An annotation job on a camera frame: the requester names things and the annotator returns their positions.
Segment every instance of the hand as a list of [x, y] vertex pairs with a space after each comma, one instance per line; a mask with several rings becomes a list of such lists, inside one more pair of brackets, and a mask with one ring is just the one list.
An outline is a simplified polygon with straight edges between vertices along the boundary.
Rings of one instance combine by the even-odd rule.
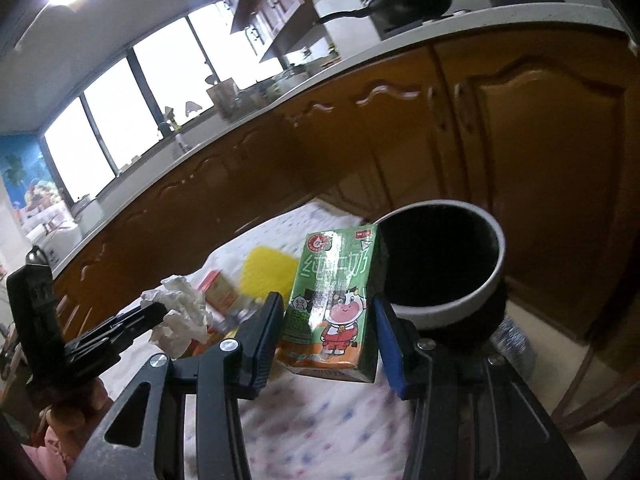
[[60, 440], [60, 447], [72, 459], [78, 458], [94, 429], [113, 401], [100, 379], [95, 379], [74, 401], [65, 401], [47, 411], [47, 423]]

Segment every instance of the screw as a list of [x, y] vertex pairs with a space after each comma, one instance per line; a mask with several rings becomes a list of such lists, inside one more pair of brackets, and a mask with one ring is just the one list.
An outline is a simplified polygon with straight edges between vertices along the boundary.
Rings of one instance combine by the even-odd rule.
[[223, 352], [233, 352], [236, 348], [238, 348], [239, 343], [235, 339], [223, 339], [220, 341], [220, 349]]
[[156, 354], [151, 359], [149, 359], [149, 364], [151, 364], [153, 368], [164, 366], [166, 362], [167, 358], [164, 354]]
[[500, 354], [491, 354], [487, 360], [489, 361], [489, 364], [493, 366], [502, 366], [504, 364], [504, 357]]
[[433, 339], [428, 339], [426, 337], [423, 337], [422, 339], [418, 340], [418, 348], [420, 350], [433, 350], [434, 348], [436, 348], [436, 342]]

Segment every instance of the tile floor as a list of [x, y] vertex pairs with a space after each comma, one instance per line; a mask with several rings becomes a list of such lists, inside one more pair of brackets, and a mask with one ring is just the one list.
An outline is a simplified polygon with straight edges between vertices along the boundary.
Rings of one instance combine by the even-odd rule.
[[[520, 325], [538, 354], [529, 387], [550, 413], [578, 371], [587, 347], [571, 341], [514, 303], [508, 303], [507, 313]], [[594, 359], [569, 410], [600, 393], [616, 377], [615, 371]], [[638, 426], [614, 429], [601, 422], [569, 435], [567, 441], [588, 480], [604, 480], [639, 430]]]

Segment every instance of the yellow sponge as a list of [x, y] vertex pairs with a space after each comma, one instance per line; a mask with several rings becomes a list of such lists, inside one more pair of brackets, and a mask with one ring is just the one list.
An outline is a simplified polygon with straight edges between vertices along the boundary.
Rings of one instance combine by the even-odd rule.
[[282, 294], [285, 306], [289, 303], [298, 261], [270, 247], [257, 246], [242, 267], [240, 292], [263, 300], [272, 291]]

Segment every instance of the red logo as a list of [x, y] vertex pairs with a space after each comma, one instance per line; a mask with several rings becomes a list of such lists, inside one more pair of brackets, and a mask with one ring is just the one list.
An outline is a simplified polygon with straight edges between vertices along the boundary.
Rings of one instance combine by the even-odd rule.
[[328, 251], [331, 249], [331, 238], [323, 234], [313, 235], [306, 241], [306, 246], [314, 253]]
[[361, 231], [356, 231], [356, 240], [363, 240], [364, 238], [369, 238], [371, 236], [371, 229], [362, 229]]

